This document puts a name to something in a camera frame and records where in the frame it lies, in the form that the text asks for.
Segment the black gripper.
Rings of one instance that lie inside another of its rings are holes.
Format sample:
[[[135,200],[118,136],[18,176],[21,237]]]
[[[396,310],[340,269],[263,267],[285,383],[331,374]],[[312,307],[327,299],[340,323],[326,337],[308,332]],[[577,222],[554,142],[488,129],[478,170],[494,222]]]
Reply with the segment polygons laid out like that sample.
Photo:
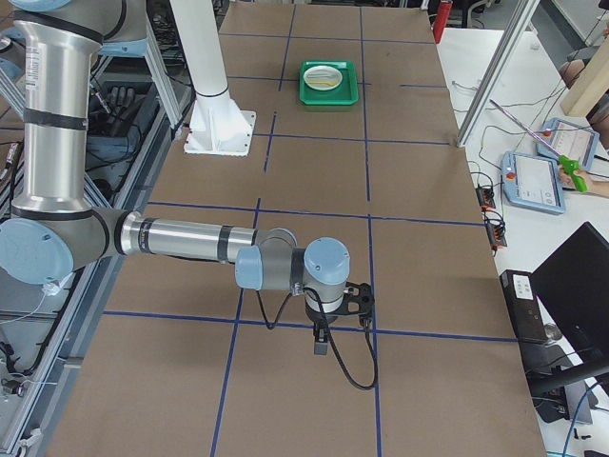
[[[343,288],[318,290],[304,289],[305,313],[314,324],[313,337],[315,355],[326,356],[329,336],[328,326],[339,317],[357,316],[362,328],[369,327],[373,318],[373,294],[367,283],[347,282]]]

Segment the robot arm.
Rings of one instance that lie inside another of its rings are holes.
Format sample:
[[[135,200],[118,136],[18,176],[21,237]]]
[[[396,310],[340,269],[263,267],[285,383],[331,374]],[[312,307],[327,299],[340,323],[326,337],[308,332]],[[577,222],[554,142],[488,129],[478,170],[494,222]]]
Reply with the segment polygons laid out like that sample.
[[[97,208],[84,197],[88,91],[96,53],[143,55],[150,33],[142,1],[18,1],[26,40],[25,177],[1,226],[1,266],[45,284],[113,255],[162,254],[231,264],[239,287],[303,296],[315,350],[336,345],[329,326],[357,315],[370,330],[369,285],[349,281],[346,246],[322,237],[299,248],[283,228],[257,230],[146,218]]]

